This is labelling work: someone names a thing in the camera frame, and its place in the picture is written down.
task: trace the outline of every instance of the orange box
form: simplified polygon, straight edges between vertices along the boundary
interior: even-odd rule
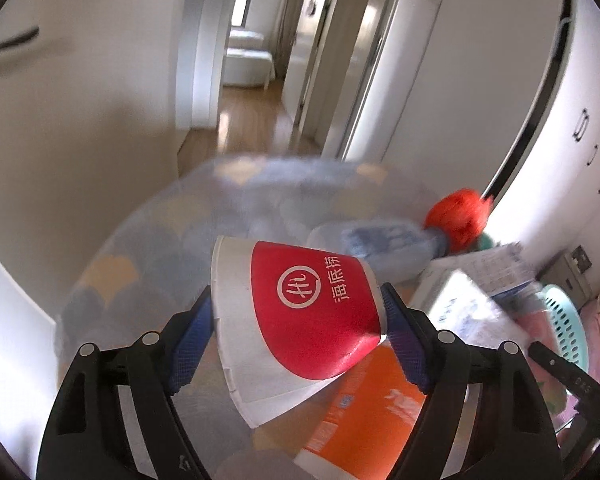
[[[388,342],[353,367],[295,463],[318,480],[384,480],[425,396],[408,383]]]

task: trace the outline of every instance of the teal basket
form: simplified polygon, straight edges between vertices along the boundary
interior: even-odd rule
[[[576,307],[557,285],[547,285],[540,294],[551,313],[558,354],[588,373],[589,349]]]

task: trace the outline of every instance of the paper cup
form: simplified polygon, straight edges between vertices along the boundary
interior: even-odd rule
[[[224,376],[252,428],[318,392],[386,336],[376,279],[352,256],[219,237],[211,294]]]

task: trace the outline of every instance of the white door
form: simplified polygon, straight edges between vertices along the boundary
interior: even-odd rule
[[[317,33],[324,23],[322,11],[326,0],[304,0],[298,21],[296,41],[286,69],[285,85],[282,89],[282,104],[294,120],[305,89],[307,71],[315,57]]]
[[[378,25],[386,18],[384,12],[388,3],[387,0],[368,0],[366,3],[335,110],[332,114],[321,113],[316,127],[315,141],[322,148],[323,157],[333,158],[340,149],[365,72],[380,50]]]
[[[382,23],[378,60],[369,69],[368,82],[356,104],[359,109],[347,125],[345,160],[382,160],[418,75],[441,3],[397,0]]]
[[[562,1],[442,0],[383,161],[440,195],[486,190],[541,87]]]
[[[0,262],[51,316],[115,227],[177,179],[184,0],[8,0],[0,41]]]
[[[368,2],[332,0],[321,34],[299,121],[302,134],[315,139],[321,148],[338,104],[350,60],[359,54],[354,50],[358,44],[358,33],[363,27],[363,18],[365,15],[368,18],[365,12]]]

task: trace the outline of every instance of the wooden floor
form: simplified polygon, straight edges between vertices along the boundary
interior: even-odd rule
[[[282,101],[282,80],[263,88],[222,88],[218,128],[196,128],[178,152],[180,175],[209,158],[229,153],[319,155],[320,148],[301,137]]]

